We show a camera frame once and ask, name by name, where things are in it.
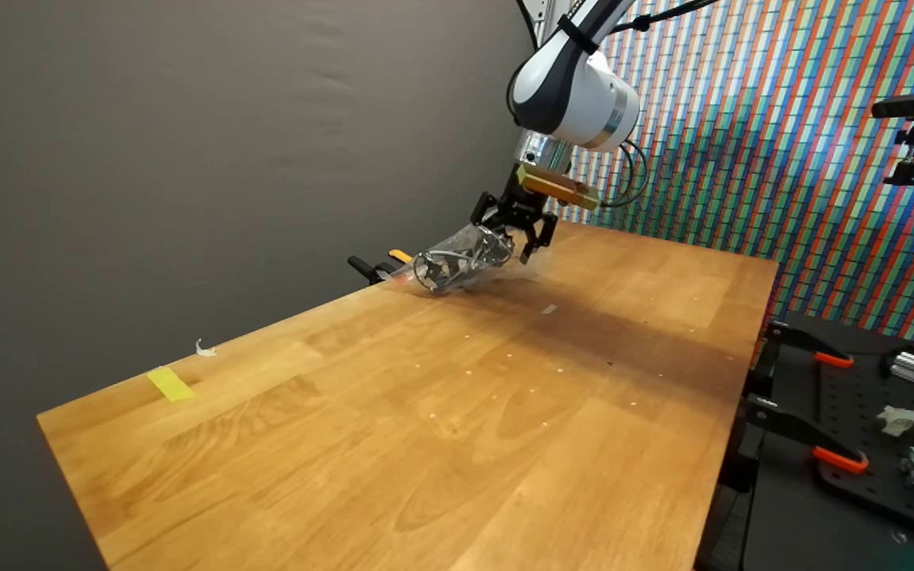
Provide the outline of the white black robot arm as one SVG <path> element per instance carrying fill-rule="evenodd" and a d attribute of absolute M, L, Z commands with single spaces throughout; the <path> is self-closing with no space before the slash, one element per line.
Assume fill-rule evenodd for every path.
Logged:
<path fill-rule="evenodd" d="M 601 40 L 626 9 L 626 0 L 580 0 L 559 16 L 508 81 L 505 105 L 523 129 L 523 144 L 505 194 L 481 194 L 474 225 L 499 235 L 500 244 L 510 244 L 510 228 L 523 232 L 521 258 L 545 246 L 555 235 L 559 220 L 545 199 L 572 204 L 576 197 L 573 182 L 562 182 L 545 151 L 559 147 L 608 151 L 638 127 L 638 92 L 601 55 Z"/>

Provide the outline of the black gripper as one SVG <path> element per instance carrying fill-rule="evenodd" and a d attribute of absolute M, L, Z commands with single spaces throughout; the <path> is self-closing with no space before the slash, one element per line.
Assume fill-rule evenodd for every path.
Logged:
<path fill-rule="evenodd" d="M 470 213 L 474 228 L 487 237 L 508 237 L 510 228 L 526 235 L 521 261 L 531 261 L 540 246 L 553 244 L 559 220 L 545 209 L 545 197 L 521 186 L 508 186 L 500 197 L 480 194 Z"/>

